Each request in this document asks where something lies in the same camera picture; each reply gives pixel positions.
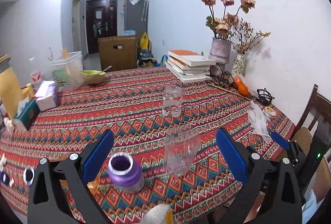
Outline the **white gloved left hand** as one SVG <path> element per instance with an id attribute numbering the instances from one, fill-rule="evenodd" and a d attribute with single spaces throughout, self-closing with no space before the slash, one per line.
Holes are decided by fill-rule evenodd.
<path id="1" fill-rule="evenodd" d="M 169 204 L 159 204 L 153 207 L 141 219 L 139 224 L 172 224 L 173 214 Z"/>

